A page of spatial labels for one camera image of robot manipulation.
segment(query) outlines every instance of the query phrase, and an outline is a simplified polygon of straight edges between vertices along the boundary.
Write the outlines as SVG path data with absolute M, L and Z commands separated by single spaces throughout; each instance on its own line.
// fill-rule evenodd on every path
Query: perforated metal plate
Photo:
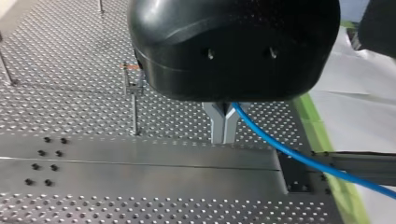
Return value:
M 3 221 L 33 223 L 330 223 L 325 203 L 1 194 Z
M 341 223 L 320 174 L 315 195 L 286 193 L 273 150 L 12 138 L 0 137 L 14 144 L 0 159 L 5 222 Z
M 37 0 L 0 43 L 18 81 L 0 85 L 0 220 L 341 223 L 324 194 L 327 184 L 316 181 L 320 174 L 311 174 L 315 195 L 286 194 L 274 151 L 262 150 L 268 146 L 242 122 L 233 147 L 211 146 L 199 103 L 169 100 L 145 85 L 137 96 L 142 137 L 132 136 L 133 107 L 122 94 L 120 70 L 123 62 L 136 63 L 127 0 L 103 0 L 104 13 L 97 6 Z M 130 71 L 131 80 L 139 72 Z M 279 141 L 310 150 L 292 104 L 255 103 L 248 113 Z M 41 168 L 32 169 L 34 163 Z

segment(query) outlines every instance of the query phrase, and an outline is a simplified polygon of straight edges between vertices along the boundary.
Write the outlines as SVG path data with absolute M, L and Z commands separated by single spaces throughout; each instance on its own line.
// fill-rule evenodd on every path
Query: black plastic cover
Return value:
M 149 85 L 188 101 L 286 100 L 318 81 L 338 0 L 131 0 L 129 30 Z

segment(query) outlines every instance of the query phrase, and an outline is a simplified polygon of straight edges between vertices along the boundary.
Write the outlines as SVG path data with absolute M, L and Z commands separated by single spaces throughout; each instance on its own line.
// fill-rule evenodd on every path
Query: metal bracket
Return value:
M 289 193 L 313 191 L 309 173 L 304 164 L 281 152 L 278 152 L 277 157 Z
M 248 109 L 250 103 L 242 103 Z M 231 144 L 235 141 L 239 115 L 230 104 L 203 102 L 202 107 L 210 117 L 212 144 Z
M 143 94 L 143 76 L 144 72 L 141 71 L 138 83 L 131 83 L 128 76 L 128 65 L 127 63 L 123 63 L 122 67 L 122 75 L 123 75 L 123 93 L 125 97 L 128 97 L 131 94 L 132 108 L 133 108 L 133 133 L 134 135 L 139 135 L 138 127 L 137 127 L 137 103 L 136 96 Z

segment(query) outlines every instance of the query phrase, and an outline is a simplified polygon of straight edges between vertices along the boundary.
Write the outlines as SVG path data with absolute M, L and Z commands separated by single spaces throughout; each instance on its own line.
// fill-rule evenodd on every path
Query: blue hose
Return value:
M 269 135 L 268 133 L 265 133 L 253 120 L 250 119 L 250 117 L 245 113 L 245 111 L 241 108 L 241 106 L 238 103 L 232 103 L 232 105 L 233 105 L 233 108 L 235 108 L 236 112 L 239 114 L 239 116 L 242 118 L 242 120 L 247 124 L 247 126 L 249 126 L 250 129 L 253 130 L 253 132 L 255 132 L 258 136 L 260 136 L 263 140 L 265 140 L 272 147 L 275 147 L 279 151 L 291 156 L 295 160 L 300 161 L 312 168 L 320 170 L 321 172 L 324 172 L 324 173 L 327 173 L 330 175 L 334 175 L 334 176 L 344 179 L 346 181 L 364 186 L 367 189 L 371 189 L 378 193 L 382 193 L 386 196 L 389 196 L 392 199 L 396 199 L 396 192 L 393 190 L 384 188 L 384 187 L 377 185 L 373 182 L 370 182 L 370 181 L 367 181 L 364 179 L 360 179 L 354 175 L 350 175 L 346 172 L 332 168 L 331 166 L 328 166 L 328 165 L 325 165 L 318 161 L 312 160 L 312 159 L 306 157 L 305 155 L 303 155 L 289 147 L 286 147 L 285 145 L 276 141 L 275 138 L 273 138 L 271 135 Z

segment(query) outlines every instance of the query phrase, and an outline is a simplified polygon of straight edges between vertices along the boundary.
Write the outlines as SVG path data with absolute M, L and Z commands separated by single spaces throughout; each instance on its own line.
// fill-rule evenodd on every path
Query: vertical metal rod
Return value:
M 1 54 L 1 52 L 0 52 L 0 67 L 1 67 L 1 70 L 4 71 L 4 76 L 6 78 L 6 83 L 8 85 L 12 86 L 13 81 L 11 79 L 11 76 L 9 75 L 9 72 L 8 72 L 7 68 L 6 68 L 6 64 L 4 63 L 3 55 Z
M 134 127 L 133 127 L 133 132 L 134 135 L 138 135 L 137 132 L 137 106 L 136 106 L 136 95 L 134 93 L 132 94 L 132 119 L 134 120 Z
M 103 12 L 103 0 L 98 0 L 98 10 L 99 12 Z
M 123 75 L 123 93 L 124 93 L 124 96 L 127 96 L 128 95 L 128 90 L 129 90 L 129 88 L 130 88 L 130 83 L 129 83 L 129 77 L 128 77 L 128 68 L 127 68 L 127 64 L 126 64 L 126 62 L 124 62 L 123 63 L 123 73 L 122 73 L 122 75 Z

